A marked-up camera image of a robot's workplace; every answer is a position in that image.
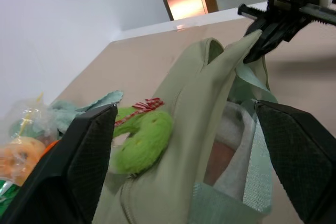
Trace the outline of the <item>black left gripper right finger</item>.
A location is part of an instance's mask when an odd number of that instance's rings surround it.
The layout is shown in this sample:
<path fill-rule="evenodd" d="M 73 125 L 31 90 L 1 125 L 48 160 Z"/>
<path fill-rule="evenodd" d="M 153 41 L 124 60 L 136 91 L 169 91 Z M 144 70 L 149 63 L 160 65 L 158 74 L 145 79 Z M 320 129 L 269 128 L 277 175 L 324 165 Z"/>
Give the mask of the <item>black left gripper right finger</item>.
<path fill-rule="evenodd" d="M 335 223 L 335 137 L 310 113 L 257 101 L 272 166 L 303 223 Z"/>

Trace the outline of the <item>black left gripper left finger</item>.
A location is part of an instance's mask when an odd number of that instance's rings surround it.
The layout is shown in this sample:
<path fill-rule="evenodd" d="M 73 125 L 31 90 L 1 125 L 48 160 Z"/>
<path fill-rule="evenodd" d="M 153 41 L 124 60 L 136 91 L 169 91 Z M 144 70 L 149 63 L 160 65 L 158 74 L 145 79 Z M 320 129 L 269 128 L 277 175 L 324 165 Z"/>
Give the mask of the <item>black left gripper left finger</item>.
<path fill-rule="evenodd" d="M 1 223 L 92 223 L 109 166 L 115 104 L 76 117 L 37 163 Z"/>

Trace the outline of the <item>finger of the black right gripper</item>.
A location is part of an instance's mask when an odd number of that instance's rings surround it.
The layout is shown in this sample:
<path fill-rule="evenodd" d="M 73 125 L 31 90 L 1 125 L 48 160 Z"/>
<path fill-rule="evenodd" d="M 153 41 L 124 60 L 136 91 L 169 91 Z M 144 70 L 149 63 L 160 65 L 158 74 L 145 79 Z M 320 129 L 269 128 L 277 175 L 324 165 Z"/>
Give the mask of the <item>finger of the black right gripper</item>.
<path fill-rule="evenodd" d="M 257 30 L 264 31 L 265 30 L 265 25 L 266 25 L 266 20 L 265 19 L 256 19 L 255 21 L 252 22 L 252 24 L 249 25 L 247 28 L 244 36 L 247 36 Z"/>
<path fill-rule="evenodd" d="M 257 42 L 244 58 L 244 63 L 255 62 L 274 50 L 285 39 L 290 29 L 289 23 L 266 23 L 265 30 L 261 31 Z"/>

